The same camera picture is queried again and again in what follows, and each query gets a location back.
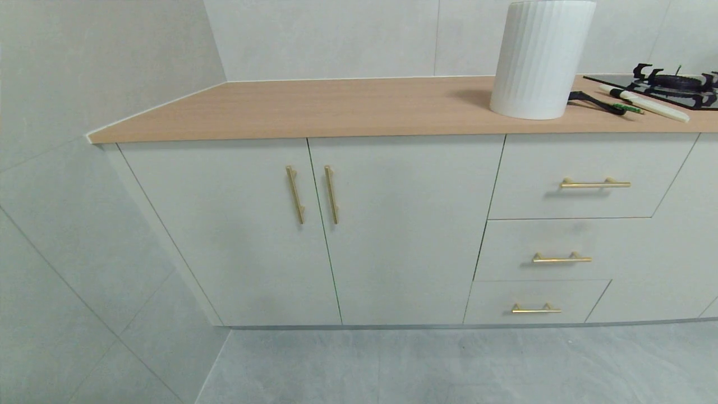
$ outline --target grey floor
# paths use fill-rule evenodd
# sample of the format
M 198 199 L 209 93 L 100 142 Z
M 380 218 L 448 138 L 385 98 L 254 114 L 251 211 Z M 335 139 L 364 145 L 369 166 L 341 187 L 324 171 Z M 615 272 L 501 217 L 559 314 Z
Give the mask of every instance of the grey floor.
M 718 403 L 718 321 L 238 331 L 199 404 Z

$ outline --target cabinet door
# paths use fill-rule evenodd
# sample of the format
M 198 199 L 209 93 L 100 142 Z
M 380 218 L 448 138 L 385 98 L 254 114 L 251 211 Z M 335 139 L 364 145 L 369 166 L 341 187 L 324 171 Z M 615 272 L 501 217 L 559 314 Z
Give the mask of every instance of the cabinet door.
M 718 288 L 718 134 L 701 134 L 589 322 L 696 318 Z
M 502 144 L 309 140 L 344 324 L 462 322 Z
M 340 323 L 305 139 L 121 149 L 224 324 Z

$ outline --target white pen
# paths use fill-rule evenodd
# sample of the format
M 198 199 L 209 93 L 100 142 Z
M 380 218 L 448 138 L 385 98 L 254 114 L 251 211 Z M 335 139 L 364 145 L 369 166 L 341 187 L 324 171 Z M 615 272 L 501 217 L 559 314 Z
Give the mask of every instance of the white pen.
M 598 88 L 602 92 L 610 96 L 614 96 L 615 98 L 623 98 L 639 108 L 645 109 L 646 111 L 654 112 L 658 115 L 665 116 L 666 118 L 675 119 L 676 121 L 681 122 L 688 122 L 691 120 L 691 117 L 688 116 L 688 114 L 686 114 L 685 112 L 681 112 L 669 106 L 665 106 L 657 102 L 647 100 L 643 97 L 639 97 L 634 93 L 626 91 L 622 88 L 609 86 L 607 84 L 601 84 L 600 86 L 598 86 Z

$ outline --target drawer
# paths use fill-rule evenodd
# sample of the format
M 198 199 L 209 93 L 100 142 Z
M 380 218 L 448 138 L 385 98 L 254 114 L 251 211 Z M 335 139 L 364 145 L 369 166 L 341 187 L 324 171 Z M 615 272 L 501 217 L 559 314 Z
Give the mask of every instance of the drawer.
M 489 219 L 650 217 L 697 136 L 509 134 Z M 565 178 L 630 187 L 562 188 Z
M 489 220 L 475 279 L 614 278 L 631 271 L 637 255 L 650 253 L 642 242 L 650 231 L 650 222 L 651 219 Z
M 608 280 L 474 282 L 464 324 L 583 323 Z M 546 308 L 560 311 L 542 312 Z M 518 308 L 527 313 L 513 313 Z

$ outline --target gold handle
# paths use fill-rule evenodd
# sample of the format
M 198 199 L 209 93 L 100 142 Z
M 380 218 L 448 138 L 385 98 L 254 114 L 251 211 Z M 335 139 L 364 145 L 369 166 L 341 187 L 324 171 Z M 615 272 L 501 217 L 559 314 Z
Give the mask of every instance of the gold handle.
M 329 191 L 329 202 L 332 204 L 332 215 L 334 216 L 334 224 L 339 224 L 339 216 L 337 215 L 337 211 L 339 211 L 339 208 L 337 207 L 337 199 L 334 197 L 334 185 L 332 185 L 332 175 L 334 174 L 334 171 L 332 171 L 332 168 L 330 166 L 325 165 L 324 173 L 327 175 L 327 189 Z
M 568 258 L 548 258 L 541 255 L 540 252 L 537 252 L 536 255 L 533 256 L 532 262 L 536 263 L 547 263 L 547 262 L 591 262 L 593 261 L 593 258 L 591 257 L 581 257 L 581 254 L 578 252 L 573 251 L 571 255 L 569 255 Z
M 561 313 L 561 309 L 551 306 L 550 303 L 546 303 L 543 308 L 538 310 L 529 310 L 521 308 L 521 306 L 516 303 L 513 305 L 513 308 L 511 308 L 511 313 Z
M 630 182 L 618 182 L 611 177 L 606 178 L 602 183 L 575 183 L 571 178 L 564 178 L 561 189 L 564 188 L 629 188 Z
M 299 224 L 304 224 L 304 207 L 299 202 L 299 193 L 297 192 L 297 182 L 294 180 L 297 177 L 297 171 L 287 165 L 286 174 L 289 176 L 289 184 L 292 185 L 292 196 L 294 197 L 294 205 L 297 207 L 297 216 L 299 216 Z

